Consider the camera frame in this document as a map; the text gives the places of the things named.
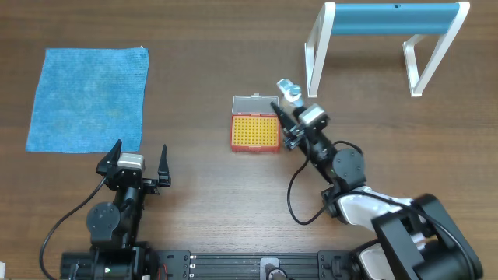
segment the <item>white frame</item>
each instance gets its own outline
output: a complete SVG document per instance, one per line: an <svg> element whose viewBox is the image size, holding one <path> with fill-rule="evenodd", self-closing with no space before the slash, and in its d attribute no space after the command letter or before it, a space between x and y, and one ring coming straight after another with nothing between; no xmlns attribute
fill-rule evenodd
<svg viewBox="0 0 498 280"><path fill-rule="evenodd" d="M436 71L437 66L446 54L453 39L456 37L461 25L467 17L470 9L469 2L458 2L460 9L454 17L448 31L440 36L437 41L434 52L427 63L426 68L419 76L415 58L415 45L425 37L425 35L416 34L403 43L403 52L405 54L406 72L408 75L410 93L412 97L419 97L426 88L427 83ZM306 82L308 97L318 97L318 85L320 84L321 72L324 67L325 57L327 55L328 42L332 35L332 25L335 16L335 3L326 2L318 13L317 20L310 32L308 41L304 44L304 56L306 60Z"/></svg>

